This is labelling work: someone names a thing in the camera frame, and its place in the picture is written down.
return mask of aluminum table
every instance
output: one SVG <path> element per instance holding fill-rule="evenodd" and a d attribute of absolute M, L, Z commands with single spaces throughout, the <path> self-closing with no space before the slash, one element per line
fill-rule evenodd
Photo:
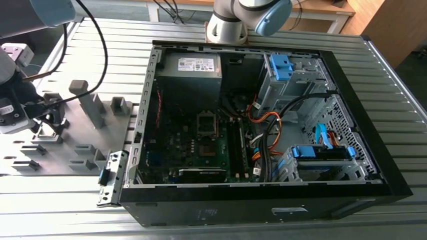
<path fill-rule="evenodd" d="M 162 22 L 99 19 L 110 53 L 103 99 L 123 96 L 140 102 L 152 40 L 204 42 L 204 26 Z M 67 56 L 57 72 L 36 82 L 39 91 L 68 91 L 72 79 L 94 85 L 103 70 L 102 43 L 89 19 L 69 25 Z M 96 176 L 0 177 L 0 237 L 57 239 L 91 235 L 119 239 L 220 237 L 263 239 L 423 239 L 427 233 L 427 114 L 374 44 L 359 36 L 279 32 L 260 37 L 259 46 L 328 50 L 360 98 L 374 125 L 411 187 L 414 196 L 392 205 L 374 206 L 334 221 L 304 221 L 243 225 L 142 227 L 123 208 L 96 208 Z M 63 41 L 53 49 L 43 70 L 55 64 Z M 135 118 L 131 118 L 124 149 L 130 149 Z"/>

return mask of gray metal block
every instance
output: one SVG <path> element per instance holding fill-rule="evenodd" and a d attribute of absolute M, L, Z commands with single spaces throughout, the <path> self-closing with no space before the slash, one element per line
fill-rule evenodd
<path fill-rule="evenodd" d="M 33 136 L 31 142 L 33 144 L 61 144 L 63 143 L 63 138 L 60 135 L 55 135 L 52 137 L 48 136 Z"/>
<path fill-rule="evenodd" d="M 98 168 L 102 170 L 107 166 L 107 159 L 100 150 L 96 150 L 92 163 L 96 164 Z"/>
<path fill-rule="evenodd" d="M 80 144 L 75 146 L 73 151 L 79 156 L 95 156 L 98 149 L 91 144 Z"/>
<path fill-rule="evenodd" d="M 68 90 L 75 95 L 85 93 L 88 91 L 88 82 L 85 80 L 72 80 Z M 104 118 L 100 111 L 100 105 L 103 105 L 103 103 L 98 95 L 95 95 L 94 98 L 91 95 L 85 95 L 79 98 L 79 101 L 81 109 L 88 116 L 88 119 L 91 120 L 95 128 L 100 129 L 104 126 Z"/>
<path fill-rule="evenodd" d="M 111 110 L 114 115 L 128 115 L 130 114 L 130 108 L 126 101 L 126 98 L 123 96 L 115 96 L 111 99 Z"/>
<path fill-rule="evenodd" d="M 91 96 L 92 96 L 92 101 L 95 103 L 95 106 L 98 107 L 99 112 L 102 114 L 104 114 L 106 113 L 106 108 L 104 108 L 103 102 L 100 100 L 99 94 L 94 93 L 94 94 L 91 94 Z"/>
<path fill-rule="evenodd" d="M 61 95 L 57 92 L 47 92 L 43 95 L 44 99 L 49 102 L 51 100 L 57 101 L 57 100 L 63 100 Z"/>
<path fill-rule="evenodd" d="M 40 146 L 40 144 L 23 145 L 20 152 L 25 156 L 43 156 L 47 153 L 47 149 Z"/>
<path fill-rule="evenodd" d="M 94 164 L 89 160 L 83 158 L 71 159 L 68 166 L 75 171 L 91 171 L 94 168 Z"/>
<path fill-rule="evenodd" d="M 13 161 L 11 167 L 15 168 L 19 172 L 36 171 L 40 167 L 40 164 L 29 159 L 23 161 Z"/>

